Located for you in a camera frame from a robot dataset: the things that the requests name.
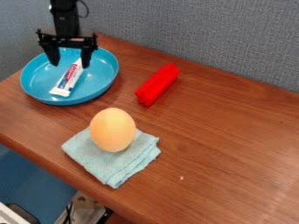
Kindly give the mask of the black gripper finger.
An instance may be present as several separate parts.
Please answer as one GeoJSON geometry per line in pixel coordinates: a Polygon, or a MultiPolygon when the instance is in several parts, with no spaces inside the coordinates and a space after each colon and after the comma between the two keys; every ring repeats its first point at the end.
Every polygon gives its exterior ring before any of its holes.
{"type": "Polygon", "coordinates": [[[92,48],[83,48],[80,51],[80,58],[81,58],[81,66],[83,68],[89,67],[89,61],[92,56],[93,49],[92,48]]]}
{"type": "Polygon", "coordinates": [[[48,60],[53,66],[57,66],[60,63],[60,50],[56,45],[45,45],[42,47],[48,60]]]}

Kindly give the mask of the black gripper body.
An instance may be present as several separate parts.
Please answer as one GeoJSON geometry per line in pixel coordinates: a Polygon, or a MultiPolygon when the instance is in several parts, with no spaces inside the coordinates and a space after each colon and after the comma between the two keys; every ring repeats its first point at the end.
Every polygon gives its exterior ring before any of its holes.
{"type": "Polygon", "coordinates": [[[99,49],[97,34],[87,29],[80,29],[75,35],[58,35],[53,28],[37,29],[36,34],[38,45],[46,51],[58,47],[99,49]]]}

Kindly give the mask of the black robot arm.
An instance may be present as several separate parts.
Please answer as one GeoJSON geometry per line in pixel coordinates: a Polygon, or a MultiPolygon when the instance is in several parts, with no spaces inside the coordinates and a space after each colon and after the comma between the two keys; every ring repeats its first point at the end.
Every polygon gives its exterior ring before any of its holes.
{"type": "Polygon", "coordinates": [[[83,0],[50,0],[49,11],[54,28],[36,30],[38,46],[42,48],[49,62],[60,63],[60,47],[80,49],[81,65],[89,67],[92,53],[99,49],[97,34],[80,29],[77,3],[83,0]]]}

